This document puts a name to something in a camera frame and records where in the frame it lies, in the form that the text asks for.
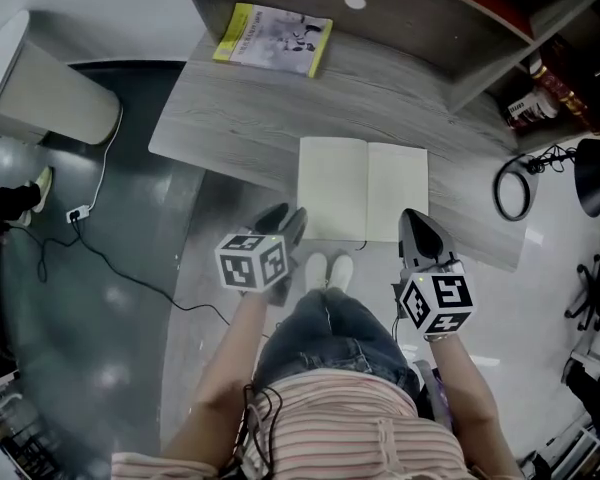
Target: book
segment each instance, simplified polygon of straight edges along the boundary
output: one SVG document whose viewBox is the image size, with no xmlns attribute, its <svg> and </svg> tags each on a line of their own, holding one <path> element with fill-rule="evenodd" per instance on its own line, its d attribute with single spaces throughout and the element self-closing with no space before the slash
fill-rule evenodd
<svg viewBox="0 0 600 480">
<path fill-rule="evenodd" d="M 427 150 L 344 137 L 300 140 L 304 238 L 397 242 L 406 208 L 429 213 Z"/>
<path fill-rule="evenodd" d="M 239 3 L 213 59 L 313 78 L 333 21 Z"/>
<path fill-rule="evenodd" d="M 577 52 L 559 35 L 553 36 L 530 57 L 534 82 L 553 94 L 594 135 L 600 135 L 600 99 L 595 78 Z"/>
</svg>

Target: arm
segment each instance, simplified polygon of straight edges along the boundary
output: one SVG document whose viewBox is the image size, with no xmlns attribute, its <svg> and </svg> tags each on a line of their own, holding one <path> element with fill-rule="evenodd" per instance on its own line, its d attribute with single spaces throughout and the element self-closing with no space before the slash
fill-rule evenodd
<svg viewBox="0 0 600 480">
<path fill-rule="evenodd" d="M 191 413 L 163 457 L 203 462 L 217 469 L 227 464 L 244 410 L 242 388 L 251 383 L 266 314 L 262 295 L 249 293 L 242 298 L 200 379 Z"/>
<path fill-rule="evenodd" d="M 488 476 L 520 477 L 502 435 L 498 408 L 482 375 L 454 334 L 431 343 L 465 458 Z"/>
</svg>

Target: black and white cube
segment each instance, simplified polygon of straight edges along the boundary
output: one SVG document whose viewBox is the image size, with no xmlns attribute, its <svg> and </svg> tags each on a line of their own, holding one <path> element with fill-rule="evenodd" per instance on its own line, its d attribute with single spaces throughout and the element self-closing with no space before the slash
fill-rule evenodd
<svg viewBox="0 0 600 480">
<path fill-rule="evenodd" d="M 412 274 L 399 304 L 422 335 L 453 334 L 475 313 L 473 280 L 467 274 Z"/>
<path fill-rule="evenodd" d="M 227 235 L 215 249 L 223 287 L 264 292 L 289 273 L 281 235 Z"/>
</svg>

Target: yellow book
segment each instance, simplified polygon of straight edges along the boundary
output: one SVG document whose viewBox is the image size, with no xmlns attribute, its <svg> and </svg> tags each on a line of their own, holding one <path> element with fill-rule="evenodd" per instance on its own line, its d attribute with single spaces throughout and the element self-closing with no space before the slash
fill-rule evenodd
<svg viewBox="0 0 600 480">
<path fill-rule="evenodd" d="M 213 59 L 313 78 L 333 21 L 252 4 L 236 4 Z"/>
</svg>

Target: denim shorts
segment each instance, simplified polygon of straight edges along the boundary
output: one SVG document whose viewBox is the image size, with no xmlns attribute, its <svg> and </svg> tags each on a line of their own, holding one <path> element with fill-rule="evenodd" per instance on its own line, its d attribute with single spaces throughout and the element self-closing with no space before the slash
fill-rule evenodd
<svg viewBox="0 0 600 480">
<path fill-rule="evenodd" d="M 387 380 L 413 400 L 418 376 L 391 334 L 356 299 L 337 288 L 305 295 L 264 346 L 254 387 L 317 368 L 367 373 Z"/>
</svg>

